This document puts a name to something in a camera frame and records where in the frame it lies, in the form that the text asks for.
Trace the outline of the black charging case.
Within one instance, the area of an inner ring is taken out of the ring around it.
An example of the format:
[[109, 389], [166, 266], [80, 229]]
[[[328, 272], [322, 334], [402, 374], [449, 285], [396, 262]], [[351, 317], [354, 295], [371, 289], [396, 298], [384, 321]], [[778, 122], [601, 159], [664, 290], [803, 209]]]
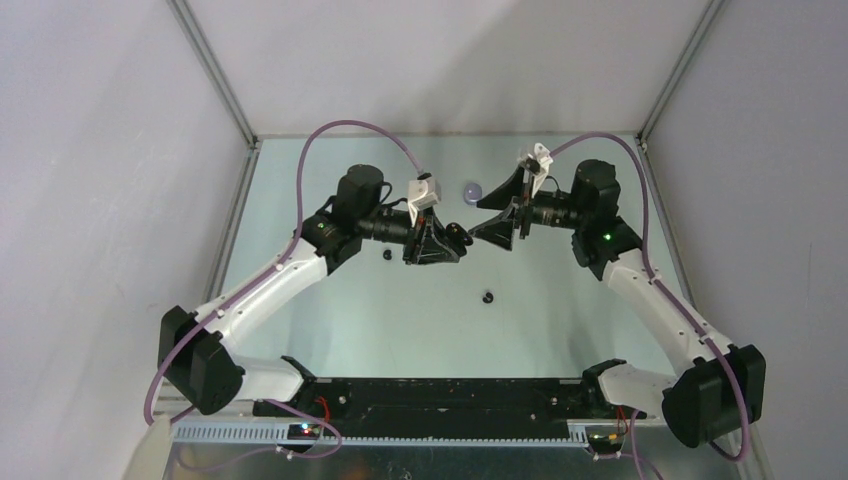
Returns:
[[461, 245], [465, 248], [474, 243], [472, 236], [458, 223], [452, 222], [446, 225], [445, 233], [450, 241], [456, 246]]

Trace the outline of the purple charging case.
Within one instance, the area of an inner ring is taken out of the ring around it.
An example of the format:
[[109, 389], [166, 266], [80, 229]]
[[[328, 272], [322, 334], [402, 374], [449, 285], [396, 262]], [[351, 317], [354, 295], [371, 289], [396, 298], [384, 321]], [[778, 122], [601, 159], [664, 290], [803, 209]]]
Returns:
[[476, 205], [483, 197], [482, 187], [475, 182], [469, 182], [465, 185], [463, 191], [463, 201], [467, 205]]

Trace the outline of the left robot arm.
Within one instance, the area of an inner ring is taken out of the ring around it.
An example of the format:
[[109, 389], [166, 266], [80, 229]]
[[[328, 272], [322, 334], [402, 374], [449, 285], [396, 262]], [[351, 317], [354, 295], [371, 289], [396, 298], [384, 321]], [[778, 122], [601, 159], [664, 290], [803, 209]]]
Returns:
[[211, 415], [233, 401], [266, 399], [292, 416], [312, 411], [316, 390], [306, 382], [307, 371], [289, 358], [251, 358], [244, 343], [296, 295], [359, 254], [364, 241], [401, 246], [407, 265], [457, 263], [466, 255], [473, 240], [460, 225], [438, 220], [439, 188], [431, 175], [411, 182], [404, 211], [383, 202], [386, 184], [374, 166], [350, 167], [283, 253], [230, 292], [192, 311], [174, 306], [163, 315], [159, 366], [195, 411]]

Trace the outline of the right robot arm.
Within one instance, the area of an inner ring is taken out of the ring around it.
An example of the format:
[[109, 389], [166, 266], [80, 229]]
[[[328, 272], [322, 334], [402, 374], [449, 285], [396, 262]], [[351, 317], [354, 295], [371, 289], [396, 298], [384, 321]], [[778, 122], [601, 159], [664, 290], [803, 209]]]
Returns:
[[739, 347], [662, 282], [643, 239], [618, 214], [620, 185], [613, 165], [581, 162], [570, 191], [545, 191], [548, 173], [536, 160], [477, 200], [497, 216], [473, 227], [472, 237], [505, 250], [534, 225], [572, 232], [577, 263], [622, 298], [668, 358], [670, 375], [621, 359], [586, 369], [581, 402], [606, 418], [620, 406], [661, 419], [683, 445], [696, 448], [750, 427], [762, 416], [766, 360], [753, 345]]

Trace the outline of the left controller board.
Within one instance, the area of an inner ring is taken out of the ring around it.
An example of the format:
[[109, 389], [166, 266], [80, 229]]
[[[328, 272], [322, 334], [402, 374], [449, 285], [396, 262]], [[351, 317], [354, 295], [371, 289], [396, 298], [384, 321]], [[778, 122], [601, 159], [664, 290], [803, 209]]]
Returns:
[[287, 428], [288, 441], [315, 441], [321, 438], [323, 427], [316, 423], [294, 423]]

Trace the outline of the controller board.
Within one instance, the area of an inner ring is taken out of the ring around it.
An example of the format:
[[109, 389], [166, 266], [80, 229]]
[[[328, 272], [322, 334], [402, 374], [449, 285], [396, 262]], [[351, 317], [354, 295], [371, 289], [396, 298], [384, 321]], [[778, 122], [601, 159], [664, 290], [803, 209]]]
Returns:
[[315, 441], [321, 438], [323, 427], [316, 423], [294, 423], [287, 428], [288, 441]]
[[627, 439], [624, 434], [589, 434], [587, 440], [589, 443], [606, 443], [606, 444], [621, 444]]

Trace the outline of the right controller board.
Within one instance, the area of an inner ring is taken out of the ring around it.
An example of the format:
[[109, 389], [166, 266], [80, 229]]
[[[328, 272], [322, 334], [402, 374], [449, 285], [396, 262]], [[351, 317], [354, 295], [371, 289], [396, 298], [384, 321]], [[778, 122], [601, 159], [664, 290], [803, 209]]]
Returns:
[[589, 434], [587, 440], [589, 443], [606, 443], [606, 444], [621, 444], [627, 439], [624, 434]]

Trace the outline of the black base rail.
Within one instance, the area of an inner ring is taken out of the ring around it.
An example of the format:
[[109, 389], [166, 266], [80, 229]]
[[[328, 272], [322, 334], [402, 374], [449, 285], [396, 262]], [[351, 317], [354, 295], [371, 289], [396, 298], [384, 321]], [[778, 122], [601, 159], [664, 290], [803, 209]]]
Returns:
[[559, 440], [613, 407], [575, 379], [310, 380], [289, 406], [328, 419], [345, 439]]

